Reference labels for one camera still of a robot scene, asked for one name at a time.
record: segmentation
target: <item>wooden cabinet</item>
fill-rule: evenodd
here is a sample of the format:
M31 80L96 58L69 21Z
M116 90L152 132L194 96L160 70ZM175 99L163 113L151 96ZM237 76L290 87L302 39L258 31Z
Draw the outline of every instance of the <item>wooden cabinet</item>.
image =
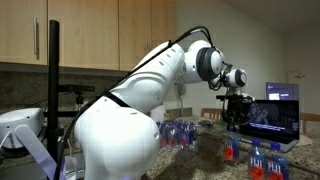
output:
M119 70L118 0L48 0L60 22L60 66Z
M46 65L48 22L56 20L60 66L130 71L155 46L176 39L175 3L0 0L0 62Z
M132 70L156 45L175 39L174 0L119 0L120 70Z
M150 0L119 0L120 70L130 71L151 46Z
M152 48L168 40L176 40L176 0L153 0Z
M47 1L0 0L0 62L47 64Z

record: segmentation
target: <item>black pole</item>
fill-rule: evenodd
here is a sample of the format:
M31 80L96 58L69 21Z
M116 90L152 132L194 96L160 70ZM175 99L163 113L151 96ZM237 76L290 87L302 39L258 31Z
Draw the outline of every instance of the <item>black pole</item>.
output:
M47 149L57 162L58 157L58 82L59 82L59 22L49 24L49 85Z

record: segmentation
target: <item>laptop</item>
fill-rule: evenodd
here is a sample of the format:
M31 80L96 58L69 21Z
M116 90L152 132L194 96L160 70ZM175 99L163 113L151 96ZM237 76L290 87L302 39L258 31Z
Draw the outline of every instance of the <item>laptop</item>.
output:
M242 112L247 115L247 122L239 125L236 133L241 141L251 143L252 139L259 139L265 148L277 142L284 153L299 142L299 101L255 100L247 106Z

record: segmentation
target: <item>bottle cap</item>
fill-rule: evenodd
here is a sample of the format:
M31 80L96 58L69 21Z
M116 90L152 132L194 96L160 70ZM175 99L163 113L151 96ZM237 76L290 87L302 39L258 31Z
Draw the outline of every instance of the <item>bottle cap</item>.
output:
M275 142L271 143L271 149L280 150L280 144Z
M228 128L228 131L229 131L229 132L235 132L235 131L236 131L236 128L234 128L233 126L230 126L230 127Z
M259 139L252 139L252 145L253 146L260 146L260 140Z

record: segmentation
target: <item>screen display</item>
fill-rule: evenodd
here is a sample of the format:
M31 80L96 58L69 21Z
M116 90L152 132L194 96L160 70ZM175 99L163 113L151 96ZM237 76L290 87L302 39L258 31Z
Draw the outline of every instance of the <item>screen display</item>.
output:
M299 100L299 85L288 83L266 83L266 99Z
M299 138L299 102L294 100L256 100L248 105L247 123L240 132Z

